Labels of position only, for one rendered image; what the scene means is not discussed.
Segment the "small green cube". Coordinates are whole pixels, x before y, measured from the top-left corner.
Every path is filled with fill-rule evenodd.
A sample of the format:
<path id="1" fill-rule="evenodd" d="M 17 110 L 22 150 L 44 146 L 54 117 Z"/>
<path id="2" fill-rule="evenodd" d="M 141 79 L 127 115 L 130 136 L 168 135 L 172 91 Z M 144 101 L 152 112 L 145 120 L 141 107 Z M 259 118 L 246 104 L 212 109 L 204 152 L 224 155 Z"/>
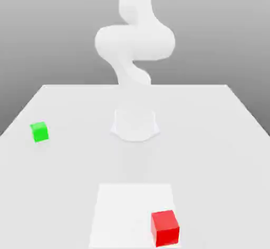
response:
<path id="1" fill-rule="evenodd" d="M 35 142 L 41 142 L 49 139 L 49 132 L 44 121 L 30 124 L 32 136 Z"/>

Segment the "small red cube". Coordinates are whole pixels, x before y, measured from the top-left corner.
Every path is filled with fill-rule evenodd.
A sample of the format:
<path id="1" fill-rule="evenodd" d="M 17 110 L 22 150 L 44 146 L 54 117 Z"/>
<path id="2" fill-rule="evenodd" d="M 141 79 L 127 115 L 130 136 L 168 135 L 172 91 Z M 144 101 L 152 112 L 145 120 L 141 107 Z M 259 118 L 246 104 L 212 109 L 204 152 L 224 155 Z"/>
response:
<path id="1" fill-rule="evenodd" d="M 151 213 L 151 233 L 156 247 L 179 242 L 180 226 L 173 210 Z"/>

